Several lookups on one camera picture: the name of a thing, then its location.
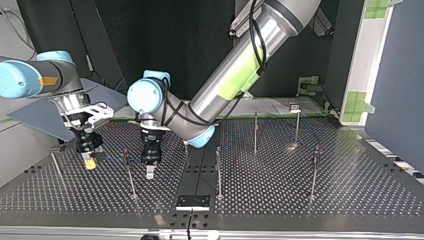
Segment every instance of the black panel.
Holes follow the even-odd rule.
[[[97,73],[90,78],[102,83],[99,79],[101,76],[110,87],[117,86],[123,76],[103,22],[97,13],[96,3],[94,0],[71,0],[70,3],[90,62]],[[121,83],[119,89],[125,90],[125,85]]]
[[[395,5],[384,45],[366,132],[403,160],[424,171],[422,75],[424,1]]]
[[[234,1],[96,1],[127,81],[146,69],[171,74],[171,90],[191,98],[232,47]]]
[[[331,102],[341,109],[364,0],[341,0],[331,47],[325,87]]]
[[[81,77],[90,75],[84,43],[68,0],[18,0],[37,52],[66,50]]]

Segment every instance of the silver arm segment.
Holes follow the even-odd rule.
[[[267,59],[272,57],[289,37],[296,36],[303,30],[319,3],[320,0],[263,2],[256,21],[265,42]],[[258,36],[255,43],[259,53],[262,53]],[[237,94],[246,92],[255,83],[259,78],[259,67],[251,38],[249,33],[245,32],[190,103],[182,103],[166,88],[161,87],[161,81],[165,79],[162,78],[163,72],[152,71],[148,71],[147,75],[145,73],[143,79],[130,87],[128,102],[139,113],[151,114],[158,121],[164,119],[165,127],[189,144],[203,147],[214,133],[215,118]],[[146,92],[148,90],[163,95],[157,98]]]

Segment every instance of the perforated metal table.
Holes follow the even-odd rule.
[[[0,189],[0,225],[243,231],[360,231],[424,233],[424,187],[331,118],[227,120],[204,149],[185,153],[167,133],[154,180],[140,163],[138,126],[111,122],[100,129],[107,158],[86,171],[72,149],[50,158]],[[221,147],[223,198],[217,199],[216,148]],[[311,196],[316,146],[322,152]],[[138,200],[121,153],[133,162]],[[208,212],[176,211],[180,195],[208,195]]]

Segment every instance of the cable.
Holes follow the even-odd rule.
[[[188,224],[187,224],[187,239],[188,240],[191,240],[190,225],[191,225],[191,217],[192,216],[193,216],[193,209],[191,209],[190,218],[188,219]]]
[[[327,95],[327,92],[325,91],[324,85],[321,85],[321,88],[322,88],[322,92],[324,93],[325,98],[330,103],[330,106],[333,106],[334,111],[336,112],[337,116],[340,118],[340,111],[337,110],[336,106],[333,104],[333,102],[331,102],[330,98]]]
[[[257,0],[253,0],[252,5],[250,6],[249,33],[250,33],[250,40],[252,42],[253,51],[255,53],[256,60],[258,61],[258,64],[259,64],[259,69],[258,69],[257,73],[258,73],[258,75],[261,75],[262,72],[264,72],[266,70],[266,45],[265,45],[265,41],[262,37],[261,31],[259,29],[258,23],[253,18],[256,2],[257,2]],[[261,42],[262,55],[263,55],[262,59],[259,56],[258,47],[256,46],[255,31],[256,31],[256,34],[258,35],[259,40]]]
[[[121,80],[119,80],[119,82],[117,84],[115,84],[115,86],[113,86],[113,89],[115,89],[115,91],[117,91],[119,89],[119,87],[121,86],[122,82],[124,82],[125,78],[121,78]]]
[[[27,41],[29,41],[29,40],[25,40],[22,36],[21,36],[21,34],[19,33],[19,31],[16,29],[16,27],[15,27],[15,25],[13,25],[13,23],[12,23],[12,21],[10,20],[10,18],[9,18],[9,16],[7,16],[6,15],[6,12],[9,12],[9,13],[11,13],[11,14],[13,14],[13,15],[15,15],[18,19],[19,19],[19,21],[21,21],[21,23],[22,23],[22,27],[23,27],[23,29],[24,29],[24,31],[25,31],[25,34],[26,34],[26,36],[27,36],[27,39],[29,39],[29,33],[28,33],[28,30],[26,29],[26,27],[25,27],[25,24],[24,24],[24,20],[22,19],[22,17],[16,12],[16,11],[14,11],[13,9],[10,9],[10,8],[6,8],[6,7],[3,7],[3,6],[0,6],[0,13],[1,13],[1,15],[3,15],[4,16],[4,18],[6,19],[6,22],[10,25],[10,27],[13,29],[13,31],[16,33],[16,35],[19,37],[19,39],[29,48],[29,49],[31,49],[32,51],[33,51],[33,53],[32,53],[32,55],[31,55],[31,57],[27,60],[27,61],[29,61],[29,60],[31,60],[34,56],[35,56],[35,54],[37,53],[36,51],[35,51],[35,49],[34,49],[34,47],[33,46],[31,46],[31,44],[30,43],[28,43]]]

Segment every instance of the black cable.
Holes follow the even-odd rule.
[[[230,111],[227,112],[227,114],[225,114],[225,116],[219,120],[214,121],[214,124],[220,123],[222,121],[224,121],[225,119],[228,118],[228,116],[230,116],[230,114],[234,111],[234,109],[237,107],[237,104],[240,102],[240,100],[243,98],[243,94],[238,94],[237,95],[237,100],[234,103],[234,105],[231,107]]]
[[[321,88],[322,88],[322,92],[324,93],[325,98],[330,103],[330,106],[333,106],[334,111],[336,112],[337,116],[340,118],[340,111],[338,111],[336,106],[333,104],[333,102],[331,102],[330,98],[327,95],[327,92],[325,91],[324,85],[321,85]]]
[[[187,121],[187,122],[189,122],[189,123],[192,123],[192,124],[194,124],[194,125],[198,125],[198,126],[210,126],[210,125],[213,125],[213,124],[216,124],[216,123],[219,123],[219,122],[222,122],[222,121],[224,121],[226,118],[228,118],[228,116],[234,111],[234,109],[236,108],[236,106],[237,106],[237,104],[240,102],[240,100],[242,99],[242,97],[243,97],[243,94],[238,94],[237,95],[237,101],[234,103],[234,105],[231,107],[231,109],[230,109],[230,111],[228,111],[228,113],[222,118],[222,119],[219,119],[219,120],[216,120],[216,121],[214,121],[214,122],[212,122],[212,123],[200,123],[200,122],[197,122],[197,121],[194,121],[194,120],[192,120],[192,119],[190,119],[190,118],[188,118],[188,117],[186,117],[186,116],[184,116],[184,115],[182,115],[180,112],[179,112],[179,109],[177,109],[174,105],[172,105],[172,103],[171,103],[171,101],[169,101],[169,98],[168,98],[168,89],[167,89],[167,87],[165,86],[165,84],[163,83],[163,81],[161,81],[160,79],[157,79],[157,78],[150,78],[150,79],[152,79],[152,80],[154,80],[155,82],[157,82],[158,84],[159,84],[159,87],[161,88],[161,90],[162,90],[162,94],[163,94],[163,98],[165,99],[165,103],[164,103],[164,113],[165,113],[165,111],[166,111],[166,106],[167,105],[169,105],[169,107],[172,109],[172,111],[173,111],[173,113],[172,114],[177,114],[179,117],[181,117],[182,119],[184,119],[185,121]],[[165,121],[165,117],[166,117],[166,115],[165,114],[162,114],[162,120],[161,120],[161,122],[164,122]]]
[[[119,89],[119,87],[121,86],[121,84],[125,81],[125,78],[121,78],[121,80],[119,80],[119,82],[117,82],[114,86],[113,89],[115,91],[117,91]]]
[[[164,97],[165,97],[165,99],[168,99],[168,90],[169,90],[168,79],[164,78],[164,79],[162,79],[162,81],[164,82],[164,85],[165,85],[165,95],[164,95]],[[164,126],[164,123],[165,123],[166,110],[167,110],[166,106],[167,106],[167,104],[165,102],[165,104],[163,105],[162,119],[160,121],[161,126]]]
[[[253,19],[253,14],[254,14],[256,2],[257,2],[257,0],[253,0],[252,5],[250,6],[249,33],[250,33],[250,40],[252,42],[253,51],[255,53],[256,60],[258,61],[258,64],[259,64],[259,69],[258,69],[257,73],[258,73],[258,75],[261,75],[262,72],[264,72],[265,69],[266,69],[266,46],[265,46],[265,41],[262,37],[261,31],[259,29],[258,23],[256,22],[255,19]],[[256,31],[256,34],[258,35],[258,37],[261,41],[262,54],[263,54],[262,59],[259,56],[258,47],[256,46],[255,31]]]
[[[188,219],[188,225],[187,225],[187,239],[188,240],[191,240],[190,225],[191,225],[191,217],[192,216],[193,216],[193,209],[191,209],[190,218]]]

